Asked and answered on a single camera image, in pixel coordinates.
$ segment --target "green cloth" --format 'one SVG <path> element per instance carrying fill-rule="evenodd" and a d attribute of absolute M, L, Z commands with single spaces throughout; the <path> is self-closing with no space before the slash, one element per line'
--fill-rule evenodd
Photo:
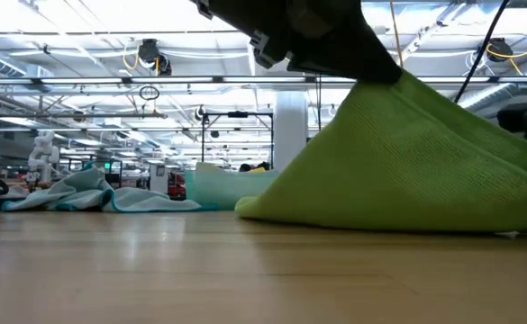
<path fill-rule="evenodd" d="M 527 229 L 527 142 L 407 72 L 357 84 L 243 218 L 364 230 Z"/>

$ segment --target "light blue cloth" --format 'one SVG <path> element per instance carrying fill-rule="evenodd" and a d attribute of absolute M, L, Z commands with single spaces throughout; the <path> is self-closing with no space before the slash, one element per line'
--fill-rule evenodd
<path fill-rule="evenodd" d="M 5 202 L 6 212 L 31 208 L 80 211 L 99 207 L 103 212 L 198 212 L 210 210 L 197 202 L 175 202 L 166 194 L 137 188 L 114 190 L 104 173 L 92 165 L 66 177 L 50 189 L 31 193 L 23 201 Z"/>
<path fill-rule="evenodd" d="M 197 163 L 195 171 L 185 172 L 187 198 L 218 211 L 233 211 L 242 197 L 263 194 L 278 175 L 277 171 L 227 172 L 209 163 Z"/>

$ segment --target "white column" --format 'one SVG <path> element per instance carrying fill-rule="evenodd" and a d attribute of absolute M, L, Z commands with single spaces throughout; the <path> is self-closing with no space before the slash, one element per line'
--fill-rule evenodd
<path fill-rule="evenodd" d="M 274 167 L 283 171 L 307 144 L 307 98 L 302 91 L 279 91 L 275 105 Z"/>

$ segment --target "metal frame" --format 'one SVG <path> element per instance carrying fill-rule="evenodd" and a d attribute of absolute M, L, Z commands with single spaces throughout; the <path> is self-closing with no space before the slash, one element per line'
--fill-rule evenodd
<path fill-rule="evenodd" d="M 464 76 L 418 76 L 426 84 L 461 84 Z M 0 86 L 45 85 L 173 85 L 173 84 L 253 84 L 253 85 L 314 85 L 316 76 L 137 76 L 137 77 L 44 77 L 0 78 Z M 325 85 L 352 86 L 356 80 L 345 77 L 322 76 Z M 473 76 L 474 84 L 527 84 L 527 76 Z"/>
<path fill-rule="evenodd" d="M 205 121 L 208 119 L 209 116 L 214 116 L 215 119 L 209 125 L 207 125 Z M 214 123 L 216 123 L 219 120 L 219 118 L 221 118 L 222 116 L 226 116 L 229 118 L 248 118 L 250 116 L 255 116 L 256 118 L 259 118 L 260 116 L 267 116 L 271 119 L 270 127 L 267 126 L 265 122 L 263 122 L 263 124 L 266 127 L 262 128 L 262 131 L 265 131 L 265 130 L 271 131 L 271 142 L 270 142 L 271 163 L 270 165 L 271 165 L 271 168 L 273 168 L 274 151 L 275 151 L 275 121 L 273 118 L 274 113 L 272 112 L 205 112 L 202 115 L 203 118 L 201 119 L 201 162 L 205 162 L 205 132 L 208 130 L 218 131 L 218 129 L 211 129 L 211 126 Z M 245 127 L 245 128 L 238 127 L 234 129 L 229 129 L 229 131 L 251 131 L 251 127 Z"/>

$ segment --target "overhead pipe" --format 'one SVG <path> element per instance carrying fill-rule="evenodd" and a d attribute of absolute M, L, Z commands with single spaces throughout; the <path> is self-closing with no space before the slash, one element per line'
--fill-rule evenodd
<path fill-rule="evenodd" d="M 521 64 L 519 69 L 522 71 L 524 76 L 527 76 L 527 62 Z M 491 104 L 510 99 L 515 95 L 518 95 L 521 91 L 522 89 L 517 84 L 504 83 L 500 85 L 494 85 L 488 87 L 487 89 L 478 91 L 475 94 L 464 97 L 464 99 L 459 102 L 459 105 L 475 113 Z"/>

